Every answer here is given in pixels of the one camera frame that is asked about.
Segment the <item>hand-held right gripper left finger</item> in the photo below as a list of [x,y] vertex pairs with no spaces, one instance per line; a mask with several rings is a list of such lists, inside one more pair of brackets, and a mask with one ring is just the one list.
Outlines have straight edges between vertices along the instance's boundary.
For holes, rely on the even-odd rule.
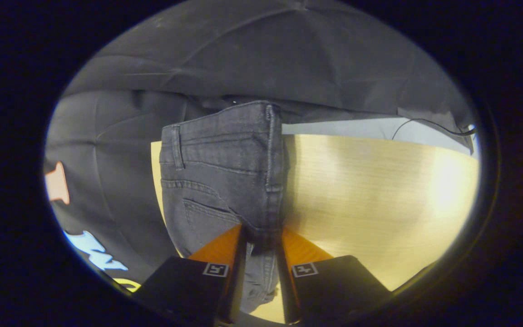
[[232,327],[238,320],[247,254],[237,225],[188,258],[167,259],[132,297],[189,327]]

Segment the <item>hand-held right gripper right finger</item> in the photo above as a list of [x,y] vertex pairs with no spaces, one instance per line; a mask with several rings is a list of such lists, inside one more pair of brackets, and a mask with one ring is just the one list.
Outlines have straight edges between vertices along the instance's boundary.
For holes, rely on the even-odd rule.
[[290,228],[276,256],[288,325],[342,326],[392,294],[353,255],[334,257]]

